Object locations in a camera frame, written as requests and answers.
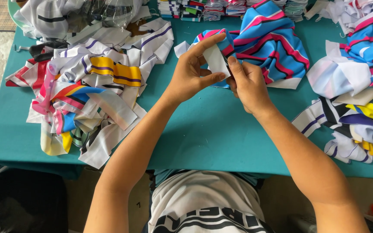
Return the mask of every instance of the floor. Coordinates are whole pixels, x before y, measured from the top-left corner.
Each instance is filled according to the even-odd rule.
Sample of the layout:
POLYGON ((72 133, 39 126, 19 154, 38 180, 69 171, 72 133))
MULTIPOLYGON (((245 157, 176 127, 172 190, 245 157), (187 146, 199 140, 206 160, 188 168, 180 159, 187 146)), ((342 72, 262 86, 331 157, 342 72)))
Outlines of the floor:
MULTIPOLYGON (((0 32, 0 83, 11 49, 14 33, 0 32)), ((69 228, 83 232, 91 198, 100 172, 85 167, 79 180, 66 180, 68 189, 69 228)), ((373 203, 373 179, 348 178, 363 213, 373 203)), ((144 175, 134 187, 129 199, 129 232, 138 233, 148 219, 148 176, 144 175)), ((266 179, 260 191, 266 221, 278 233, 288 232, 287 215, 310 214, 313 207, 298 190, 291 177, 273 176, 266 179)))

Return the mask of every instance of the green bowl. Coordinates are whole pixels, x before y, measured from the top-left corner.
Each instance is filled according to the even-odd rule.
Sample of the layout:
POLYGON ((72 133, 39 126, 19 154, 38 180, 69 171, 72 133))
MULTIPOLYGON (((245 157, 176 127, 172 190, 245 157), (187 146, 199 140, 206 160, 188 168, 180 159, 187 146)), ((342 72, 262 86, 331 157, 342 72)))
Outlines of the green bowl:
POLYGON ((19 27, 25 27, 26 24, 23 22, 20 22, 16 19, 14 19, 14 14, 20 9, 17 3, 11 2, 11 0, 8 0, 8 11, 9 15, 11 16, 11 19, 13 19, 14 23, 17 24, 19 27))

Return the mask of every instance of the person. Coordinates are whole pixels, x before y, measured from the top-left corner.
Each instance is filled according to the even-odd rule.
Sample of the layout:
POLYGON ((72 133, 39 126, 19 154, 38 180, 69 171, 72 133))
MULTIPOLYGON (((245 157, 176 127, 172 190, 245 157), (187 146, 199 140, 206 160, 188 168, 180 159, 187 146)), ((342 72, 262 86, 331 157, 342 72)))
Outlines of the person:
MULTIPOLYGON (((128 198, 145 173, 152 151, 180 103, 225 78, 200 68, 202 53, 222 41, 210 36, 180 56, 168 87, 111 156, 96 185, 84 233, 128 232, 128 198)), ((314 207, 319 233, 369 233, 364 216, 339 167, 274 106, 258 66, 228 58, 228 83, 244 110, 265 129, 294 182, 314 207)), ((250 179, 230 172, 165 174, 153 191, 149 233, 266 232, 259 198, 250 179)))

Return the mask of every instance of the left hand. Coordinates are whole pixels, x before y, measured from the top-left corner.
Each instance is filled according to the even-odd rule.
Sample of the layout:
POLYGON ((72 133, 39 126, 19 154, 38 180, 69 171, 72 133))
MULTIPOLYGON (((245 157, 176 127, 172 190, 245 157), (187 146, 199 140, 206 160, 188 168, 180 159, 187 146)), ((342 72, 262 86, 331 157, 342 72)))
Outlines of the left hand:
POLYGON ((205 87, 223 80, 225 78, 224 73, 211 73, 207 69, 201 69, 200 66, 206 63, 202 53, 224 38, 225 33, 210 36, 181 55, 175 67, 172 80, 162 97, 173 103, 180 104, 189 100, 205 87))

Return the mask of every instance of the right hand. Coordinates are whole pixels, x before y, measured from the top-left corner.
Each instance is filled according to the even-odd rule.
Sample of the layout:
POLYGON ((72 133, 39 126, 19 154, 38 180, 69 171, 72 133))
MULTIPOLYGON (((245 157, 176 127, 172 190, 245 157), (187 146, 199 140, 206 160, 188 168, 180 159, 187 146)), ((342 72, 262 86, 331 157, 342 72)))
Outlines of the right hand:
POLYGON ((227 83, 234 96, 241 100, 246 112, 257 118, 276 109, 259 66, 245 61, 241 65, 233 56, 228 58, 228 66, 234 77, 229 77, 227 83))

